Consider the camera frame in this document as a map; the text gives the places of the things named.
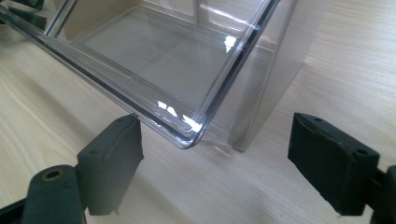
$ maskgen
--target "black clamp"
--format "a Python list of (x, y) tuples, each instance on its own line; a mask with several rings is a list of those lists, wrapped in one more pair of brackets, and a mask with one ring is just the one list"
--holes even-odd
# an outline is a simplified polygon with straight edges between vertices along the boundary
[(143, 160), (140, 122), (129, 115), (113, 121), (78, 153), (78, 165), (50, 167), (35, 175), (26, 199), (0, 210), (0, 223), (86, 223), (118, 210)]
[(310, 115), (294, 115), (289, 159), (342, 216), (361, 216), (368, 204), (371, 223), (396, 223), (396, 166), (377, 169), (379, 154)]

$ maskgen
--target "wood grain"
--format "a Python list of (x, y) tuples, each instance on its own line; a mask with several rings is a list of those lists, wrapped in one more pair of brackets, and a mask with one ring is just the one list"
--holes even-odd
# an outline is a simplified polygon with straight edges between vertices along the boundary
[[(335, 0), (299, 75), (245, 153), (179, 150), (143, 126), (146, 158), (119, 216), (89, 223), (368, 223), (339, 217), (288, 161), (292, 114), (322, 117), (396, 163), (396, 2)], [(126, 112), (0, 26), (0, 206)]]

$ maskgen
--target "transparent acrylic container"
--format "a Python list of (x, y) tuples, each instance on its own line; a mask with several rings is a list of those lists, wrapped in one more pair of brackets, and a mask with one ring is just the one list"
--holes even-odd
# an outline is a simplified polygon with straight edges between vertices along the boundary
[(245, 150), (328, 0), (15, 0), (0, 19), (181, 148)]

